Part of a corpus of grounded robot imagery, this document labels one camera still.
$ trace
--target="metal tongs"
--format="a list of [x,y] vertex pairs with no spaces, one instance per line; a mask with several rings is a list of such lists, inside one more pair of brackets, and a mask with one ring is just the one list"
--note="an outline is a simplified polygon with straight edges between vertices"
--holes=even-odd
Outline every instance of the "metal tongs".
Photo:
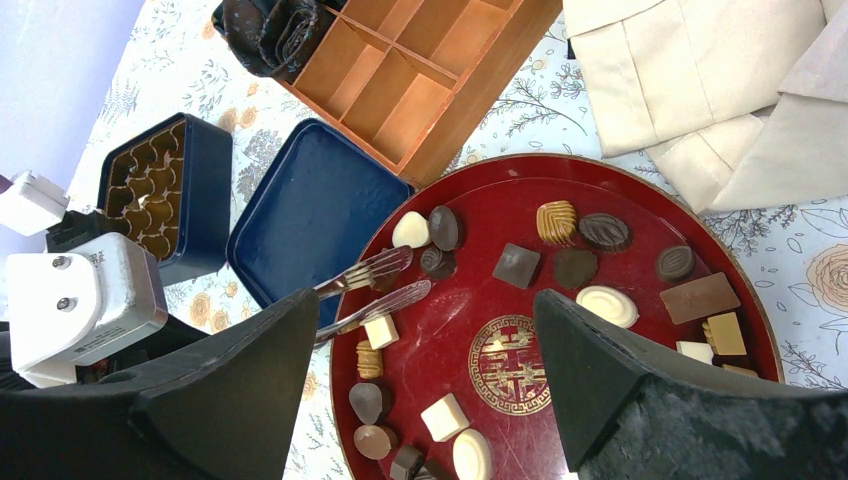
[[[379,253],[347,269],[336,278],[315,287],[320,299],[330,298],[342,293],[373,285],[376,280],[405,270],[412,264],[412,249],[398,247]],[[339,335],[352,332],[369,320],[388,315],[421,300],[430,293],[429,280],[421,280],[395,290],[373,302],[358,312],[328,325],[315,335],[315,345],[322,345]]]

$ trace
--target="gold emblem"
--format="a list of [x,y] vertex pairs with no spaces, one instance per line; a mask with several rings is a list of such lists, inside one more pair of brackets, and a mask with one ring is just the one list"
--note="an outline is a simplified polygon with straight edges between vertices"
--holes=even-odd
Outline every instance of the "gold emblem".
[[468,373],[480,398],[507,415],[530,415],[551,403],[536,325],[525,316],[505,315],[484,325],[471,343]]

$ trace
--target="white wall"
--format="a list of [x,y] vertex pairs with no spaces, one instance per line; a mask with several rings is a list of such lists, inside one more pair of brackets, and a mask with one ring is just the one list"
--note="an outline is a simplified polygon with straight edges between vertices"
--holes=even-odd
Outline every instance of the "white wall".
[[[144,0],[0,3],[0,174],[67,189]],[[0,225],[0,277],[8,254],[43,248]]]

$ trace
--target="screw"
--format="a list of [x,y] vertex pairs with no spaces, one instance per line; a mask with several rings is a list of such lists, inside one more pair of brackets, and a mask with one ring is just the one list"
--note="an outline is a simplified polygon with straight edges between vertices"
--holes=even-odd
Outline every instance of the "screw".
[[63,312],[70,312],[77,306],[77,301],[73,298],[63,297],[56,302],[56,309]]
[[60,270],[64,270],[68,268],[71,264],[71,259],[64,255],[59,255],[58,257],[53,259],[53,268],[58,268]]

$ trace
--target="table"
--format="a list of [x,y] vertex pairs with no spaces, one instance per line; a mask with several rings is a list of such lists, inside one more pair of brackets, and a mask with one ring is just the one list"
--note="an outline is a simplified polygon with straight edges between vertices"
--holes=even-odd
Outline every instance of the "table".
[[[289,132],[315,116],[273,80],[244,71],[209,22],[217,3],[145,3],[71,183],[72,207],[86,211],[96,204],[109,151],[183,111],[233,134],[234,224]],[[600,157],[580,66],[566,59],[563,33],[560,19],[449,170],[511,153]],[[643,152],[606,161],[675,194]],[[848,352],[848,337],[841,340],[848,332],[848,198],[716,213],[704,221],[755,285],[777,337],[786,381],[823,390],[848,388],[840,379],[848,381],[848,353],[841,357]],[[169,287],[166,296],[176,317],[207,332],[258,311],[228,265]],[[329,354],[324,347],[310,360],[287,480],[350,478],[333,425]]]

